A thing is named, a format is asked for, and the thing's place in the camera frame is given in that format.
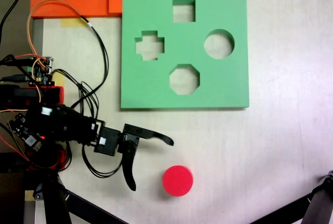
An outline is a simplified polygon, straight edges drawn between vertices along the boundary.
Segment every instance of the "black metal leg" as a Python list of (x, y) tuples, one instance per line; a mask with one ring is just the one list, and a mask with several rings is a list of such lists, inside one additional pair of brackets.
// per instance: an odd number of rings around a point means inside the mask
[(54, 181), (44, 182), (43, 198), (47, 224), (72, 224), (63, 189)]
[(329, 190), (322, 188), (313, 195), (302, 224), (329, 224), (333, 210), (333, 198)]
[(69, 212), (91, 224), (128, 224), (68, 190), (66, 201)]
[(305, 212), (310, 204), (312, 194), (308, 194), (287, 206), (284, 206), (277, 211), (256, 220), (252, 224), (292, 224), (305, 215)]

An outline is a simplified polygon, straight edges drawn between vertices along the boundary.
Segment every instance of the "electronic circuit board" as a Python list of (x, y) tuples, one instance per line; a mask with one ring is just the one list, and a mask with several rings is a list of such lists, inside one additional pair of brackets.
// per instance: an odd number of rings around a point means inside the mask
[(11, 127), (14, 134), (24, 140), (26, 145), (36, 152), (42, 147), (42, 139), (38, 134), (33, 133), (25, 126), (25, 116), (18, 114), (15, 117), (15, 121), (10, 121), (9, 126)]
[[(46, 70), (43, 69), (39, 63), (36, 63), (34, 66), (33, 74), (36, 79), (36, 82), (39, 83), (41, 86), (54, 86), (55, 83), (52, 81), (52, 62), (53, 58), (52, 57), (46, 57), (46, 60), (42, 61), (43, 64), (46, 67)], [(32, 67), (28, 66), (28, 74), (32, 75)], [(29, 81), (28, 82), (29, 86), (35, 86), (36, 84), (34, 82)]]

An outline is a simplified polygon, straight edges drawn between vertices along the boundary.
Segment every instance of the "white table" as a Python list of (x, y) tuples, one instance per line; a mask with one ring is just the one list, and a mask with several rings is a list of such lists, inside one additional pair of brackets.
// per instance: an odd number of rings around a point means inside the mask
[[(171, 136), (174, 147), (141, 140), (133, 167), (137, 191), (122, 172), (95, 178), (73, 142), (73, 162), (60, 174), (65, 186), (129, 223), (250, 223), (312, 191), (333, 168), (333, 0), (248, 0), (250, 107), (245, 110), (120, 111), (121, 19), (93, 18), (110, 56), (110, 74), (98, 91), (99, 119)], [(102, 59), (87, 28), (44, 20), (43, 55), (78, 80), (97, 85)], [(67, 105), (77, 90), (66, 82)], [(102, 171), (120, 156), (88, 151)], [(169, 197), (162, 173), (188, 166), (194, 186)], [(73, 223), (85, 223), (75, 219)], [(43, 202), (36, 223), (45, 223)]]

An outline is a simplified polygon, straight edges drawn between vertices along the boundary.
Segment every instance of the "shape sorter board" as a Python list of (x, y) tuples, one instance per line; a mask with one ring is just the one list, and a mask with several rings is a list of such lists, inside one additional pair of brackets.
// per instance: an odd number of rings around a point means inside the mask
[[(174, 22), (174, 5), (192, 5), (192, 21)], [(121, 108), (248, 107), (247, 0), (123, 0)], [(212, 58), (204, 42), (223, 33), (233, 51)], [(164, 51), (154, 60), (136, 52), (155, 34)], [(178, 68), (191, 69), (198, 87), (179, 94), (170, 86)]]

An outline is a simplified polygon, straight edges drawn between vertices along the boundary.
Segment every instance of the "red puck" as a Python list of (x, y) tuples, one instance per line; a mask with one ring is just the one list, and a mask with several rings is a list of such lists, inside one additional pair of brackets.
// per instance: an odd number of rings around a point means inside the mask
[(173, 166), (167, 169), (163, 175), (163, 187), (172, 196), (187, 194), (193, 185), (191, 170), (184, 166)]

